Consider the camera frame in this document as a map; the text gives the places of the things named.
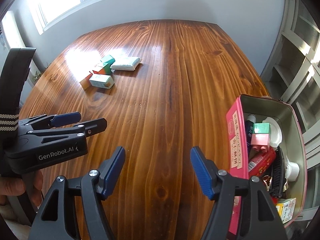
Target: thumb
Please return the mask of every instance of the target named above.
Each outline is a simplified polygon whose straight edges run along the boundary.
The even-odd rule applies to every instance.
[[[20,196],[26,191],[22,179],[0,178],[0,195]]]

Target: silver bolt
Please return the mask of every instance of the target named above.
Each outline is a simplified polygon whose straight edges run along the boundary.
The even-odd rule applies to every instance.
[[[226,176],[227,172],[225,170],[218,170],[220,176]]]
[[[259,182],[260,179],[257,176],[252,176],[251,180],[253,182]]]
[[[97,174],[98,174],[98,171],[97,171],[97,170],[89,171],[89,175],[90,175],[91,177],[94,177],[94,176],[96,176]]]
[[[57,182],[62,182],[64,180],[64,177],[63,176],[58,176],[57,177]]]

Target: wooden table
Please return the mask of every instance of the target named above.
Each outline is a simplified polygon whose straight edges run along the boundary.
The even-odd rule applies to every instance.
[[[134,72],[116,71],[110,90],[83,90],[77,79],[100,57],[137,56]],[[79,111],[104,117],[105,132],[88,138],[89,153],[43,170],[44,193],[58,175],[73,178],[121,145],[126,161],[113,195],[103,202],[117,240],[198,240],[212,202],[190,163],[199,145],[229,168],[225,115],[240,94],[267,95],[249,60],[217,25],[156,20],[87,33],[67,47],[32,90],[20,118]],[[82,239],[88,239],[76,200]]]

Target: red can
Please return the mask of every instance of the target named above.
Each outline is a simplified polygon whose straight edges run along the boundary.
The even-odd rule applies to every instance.
[[[257,153],[248,163],[249,178],[262,175],[276,158],[275,150],[270,147],[267,152]]]

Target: yellow and white box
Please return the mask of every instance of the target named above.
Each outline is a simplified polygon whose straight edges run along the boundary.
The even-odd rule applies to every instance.
[[[286,223],[292,219],[294,206],[296,204],[296,198],[282,199],[278,200],[276,209],[282,220],[282,223]]]
[[[114,84],[114,81],[111,76],[100,74],[93,74],[89,81],[91,85],[93,85],[94,87],[106,89],[110,89]]]

